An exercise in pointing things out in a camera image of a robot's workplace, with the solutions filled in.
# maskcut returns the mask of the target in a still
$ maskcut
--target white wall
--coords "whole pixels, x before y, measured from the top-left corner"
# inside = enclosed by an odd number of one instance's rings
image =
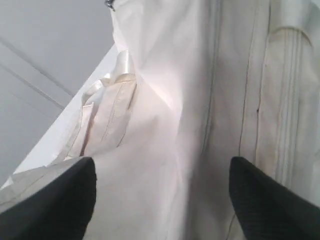
[[[0,185],[112,45],[104,0],[0,0]]]

